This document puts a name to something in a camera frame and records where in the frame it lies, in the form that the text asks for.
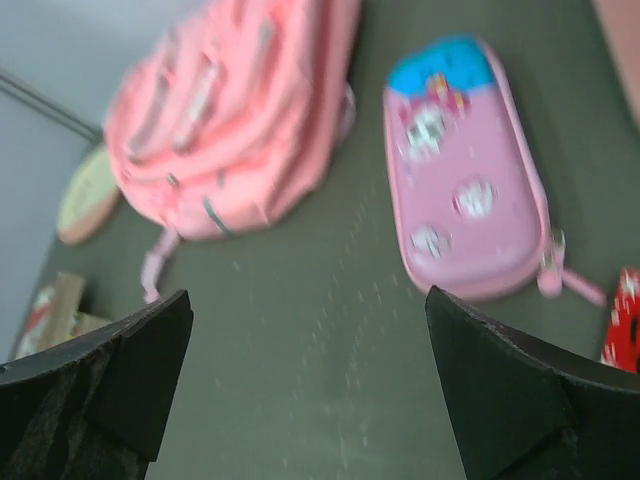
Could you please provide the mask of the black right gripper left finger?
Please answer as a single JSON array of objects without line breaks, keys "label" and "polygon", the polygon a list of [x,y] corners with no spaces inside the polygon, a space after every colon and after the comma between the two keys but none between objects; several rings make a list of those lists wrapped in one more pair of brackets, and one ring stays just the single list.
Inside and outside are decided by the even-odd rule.
[{"label": "black right gripper left finger", "polygon": [[157,460],[193,325],[179,290],[1,366],[4,479],[142,479]]}]

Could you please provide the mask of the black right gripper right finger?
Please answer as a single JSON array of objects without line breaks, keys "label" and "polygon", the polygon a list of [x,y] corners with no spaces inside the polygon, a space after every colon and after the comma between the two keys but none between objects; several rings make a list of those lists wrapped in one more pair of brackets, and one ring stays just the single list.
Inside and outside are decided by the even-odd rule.
[{"label": "black right gripper right finger", "polygon": [[432,288],[426,320],[469,479],[636,479],[639,378]]}]

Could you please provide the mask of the red thick paperback book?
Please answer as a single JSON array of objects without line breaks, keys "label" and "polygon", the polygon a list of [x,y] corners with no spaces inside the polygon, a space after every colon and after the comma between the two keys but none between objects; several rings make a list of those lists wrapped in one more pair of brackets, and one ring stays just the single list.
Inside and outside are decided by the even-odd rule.
[{"label": "red thick paperback book", "polygon": [[38,291],[18,342],[15,359],[33,355],[111,323],[108,319],[80,311],[85,287],[83,277],[60,272]]}]

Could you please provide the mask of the pink student backpack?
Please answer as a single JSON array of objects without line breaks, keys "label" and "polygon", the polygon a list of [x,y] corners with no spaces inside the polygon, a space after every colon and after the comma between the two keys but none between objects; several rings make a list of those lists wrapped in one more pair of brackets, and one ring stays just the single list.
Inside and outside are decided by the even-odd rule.
[{"label": "pink student backpack", "polygon": [[122,194],[163,231],[147,302],[183,240],[269,227],[324,181],[356,117],[358,1],[213,1],[123,79],[104,124]]}]

